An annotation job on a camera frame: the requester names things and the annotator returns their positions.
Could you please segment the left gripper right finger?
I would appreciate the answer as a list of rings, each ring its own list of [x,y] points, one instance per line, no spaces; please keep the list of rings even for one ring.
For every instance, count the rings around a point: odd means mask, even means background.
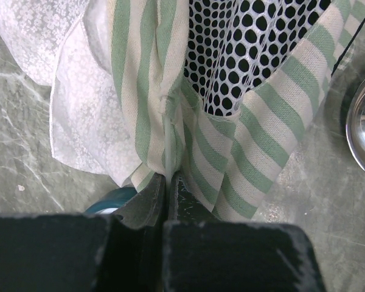
[[[174,175],[162,232],[165,291],[324,291],[299,227],[217,220]]]

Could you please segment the white tent pole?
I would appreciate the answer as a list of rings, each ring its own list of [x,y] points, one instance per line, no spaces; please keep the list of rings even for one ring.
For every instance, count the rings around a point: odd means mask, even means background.
[[[165,118],[165,179],[167,190],[170,189],[173,177],[173,157],[172,157],[172,123]]]

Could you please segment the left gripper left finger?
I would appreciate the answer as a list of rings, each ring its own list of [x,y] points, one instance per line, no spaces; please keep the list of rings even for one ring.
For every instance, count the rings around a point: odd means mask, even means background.
[[[165,178],[110,215],[0,215],[0,291],[160,291]]]

